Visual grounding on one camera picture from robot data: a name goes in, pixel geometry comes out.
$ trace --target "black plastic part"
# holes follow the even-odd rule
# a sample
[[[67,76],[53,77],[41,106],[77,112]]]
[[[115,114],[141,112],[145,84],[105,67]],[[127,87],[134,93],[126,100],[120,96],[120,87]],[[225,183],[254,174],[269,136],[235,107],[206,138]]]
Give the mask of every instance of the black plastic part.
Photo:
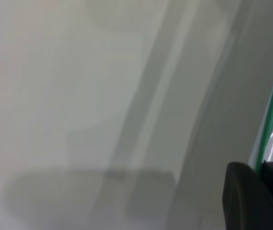
[[[228,165],[223,207],[227,230],[273,230],[273,196],[246,164]]]

